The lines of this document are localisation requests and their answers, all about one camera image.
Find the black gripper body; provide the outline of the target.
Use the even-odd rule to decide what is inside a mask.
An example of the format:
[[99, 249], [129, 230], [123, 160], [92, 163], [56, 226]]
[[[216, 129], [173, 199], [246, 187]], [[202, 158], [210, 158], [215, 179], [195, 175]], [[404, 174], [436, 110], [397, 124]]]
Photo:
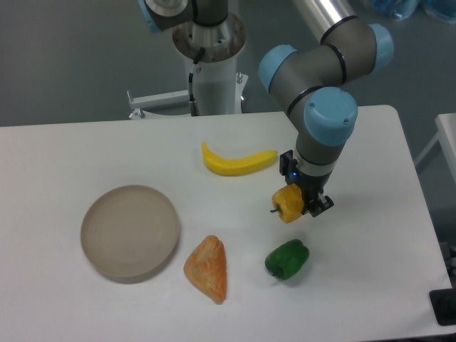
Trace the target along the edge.
[[304, 200], [314, 200], [318, 197], [318, 194], [323, 194], [324, 186], [330, 176], [331, 172], [322, 176], [312, 176], [299, 170], [293, 171], [293, 181], [301, 189]]

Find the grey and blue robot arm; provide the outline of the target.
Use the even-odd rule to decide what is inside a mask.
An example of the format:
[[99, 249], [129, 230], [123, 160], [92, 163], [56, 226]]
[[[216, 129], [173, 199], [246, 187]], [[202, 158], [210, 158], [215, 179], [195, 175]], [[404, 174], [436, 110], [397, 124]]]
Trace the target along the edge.
[[[272, 48], [261, 59], [259, 79], [297, 130], [293, 149], [266, 151], [237, 160], [202, 146], [205, 165], [218, 175], [243, 175], [279, 162], [285, 186], [272, 197], [273, 212], [285, 223], [317, 216], [333, 206], [324, 193], [358, 115], [343, 85], [388, 65], [394, 54], [389, 31], [364, 24], [347, 1], [297, 1], [298, 12], [318, 46], [299, 53], [293, 46]], [[234, 72], [247, 32], [226, 1], [140, 1], [151, 32], [172, 31], [185, 59], [192, 116], [232, 114], [240, 107]]]

